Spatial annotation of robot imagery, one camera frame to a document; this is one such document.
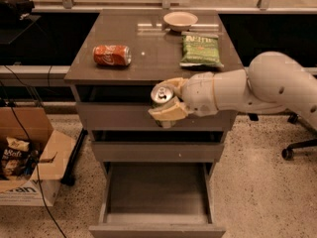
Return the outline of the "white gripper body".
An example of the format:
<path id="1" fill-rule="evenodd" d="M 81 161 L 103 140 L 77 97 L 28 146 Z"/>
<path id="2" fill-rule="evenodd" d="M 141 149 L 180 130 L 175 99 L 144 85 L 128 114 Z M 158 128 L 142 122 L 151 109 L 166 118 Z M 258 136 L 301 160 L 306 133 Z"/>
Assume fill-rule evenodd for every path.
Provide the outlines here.
<path id="1" fill-rule="evenodd" d="M 188 112 L 199 117 L 215 115 L 218 112 L 214 97 L 214 74 L 197 73 L 181 87 L 181 99 Z"/>

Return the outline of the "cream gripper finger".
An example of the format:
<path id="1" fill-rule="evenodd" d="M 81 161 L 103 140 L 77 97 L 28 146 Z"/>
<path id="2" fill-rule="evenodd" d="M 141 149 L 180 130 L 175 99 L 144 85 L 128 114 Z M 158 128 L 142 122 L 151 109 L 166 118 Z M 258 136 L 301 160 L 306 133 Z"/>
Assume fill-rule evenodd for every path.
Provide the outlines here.
<path id="1" fill-rule="evenodd" d="M 182 96 L 182 87 L 185 85 L 185 83 L 187 81 L 188 81 L 187 78 L 176 77 L 176 78 L 164 80 L 164 81 L 158 83 L 158 86 L 168 86 L 172 89 L 173 93 L 177 97 L 181 97 Z"/>
<path id="2" fill-rule="evenodd" d="M 186 105 L 178 97 L 173 97 L 166 104 L 151 108 L 149 113 L 159 121 L 176 121 L 188 116 Z"/>

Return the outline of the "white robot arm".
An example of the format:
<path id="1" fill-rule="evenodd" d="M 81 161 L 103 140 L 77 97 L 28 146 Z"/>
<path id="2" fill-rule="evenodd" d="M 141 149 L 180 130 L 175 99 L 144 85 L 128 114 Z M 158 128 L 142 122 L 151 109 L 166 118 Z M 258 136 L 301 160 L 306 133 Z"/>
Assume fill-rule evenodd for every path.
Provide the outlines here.
<path id="1" fill-rule="evenodd" d="M 248 68 L 165 80 L 152 90 L 151 98 L 157 106 L 149 113 L 163 126 L 190 114 L 273 114 L 288 109 L 317 129 L 317 79 L 278 52 L 256 56 Z"/>

